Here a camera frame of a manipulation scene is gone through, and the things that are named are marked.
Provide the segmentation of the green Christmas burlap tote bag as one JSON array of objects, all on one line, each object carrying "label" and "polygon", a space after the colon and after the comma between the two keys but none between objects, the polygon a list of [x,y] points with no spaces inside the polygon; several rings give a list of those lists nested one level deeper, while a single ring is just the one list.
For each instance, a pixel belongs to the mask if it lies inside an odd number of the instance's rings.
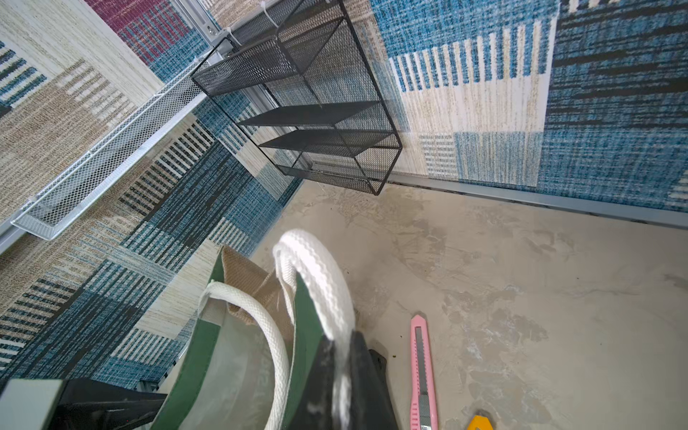
[{"label": "green Christmas burlap tote bag", "polygon": [[155,429],[283,429],[290,424],[349,429],[353,423],[351,340],[355,311],[343,273],[311,233],[292,229],[272,250],[277,294],[288,324],[297,317],[297,295],[311,300],[322,335],[305,376],[268,307],[228,282],[202,292],[198,319],[182,368],[152,422]]}]

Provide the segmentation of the yellow utility knife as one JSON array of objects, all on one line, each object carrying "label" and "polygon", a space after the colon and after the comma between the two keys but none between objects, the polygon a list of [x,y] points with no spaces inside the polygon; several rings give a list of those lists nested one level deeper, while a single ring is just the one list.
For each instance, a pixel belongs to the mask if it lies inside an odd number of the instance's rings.
[{"label": "yellow utility knife", "polygon": [[494,430],[491,418],[487,413],[478,411],[467,425],[467,430]]}]

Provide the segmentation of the pink utility knife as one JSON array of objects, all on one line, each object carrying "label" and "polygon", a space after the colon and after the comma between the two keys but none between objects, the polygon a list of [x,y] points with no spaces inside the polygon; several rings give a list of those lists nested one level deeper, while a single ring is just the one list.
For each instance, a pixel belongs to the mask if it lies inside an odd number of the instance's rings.
[{"label": "pink utility knife", "polygon": [[410,428],[439,428],[435,380],[426,318],[414,315],[410,320],[411,382]]}]

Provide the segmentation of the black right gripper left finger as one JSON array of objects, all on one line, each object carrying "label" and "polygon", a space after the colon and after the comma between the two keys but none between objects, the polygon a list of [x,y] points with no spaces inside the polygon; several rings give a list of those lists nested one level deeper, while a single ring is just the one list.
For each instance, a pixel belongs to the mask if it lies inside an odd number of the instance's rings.
[{"label": "black right gripper left finger", "polygon": [[67,380],[48,429],[136,429],[152,423],[166,399],[163,393],[84,378]]}]

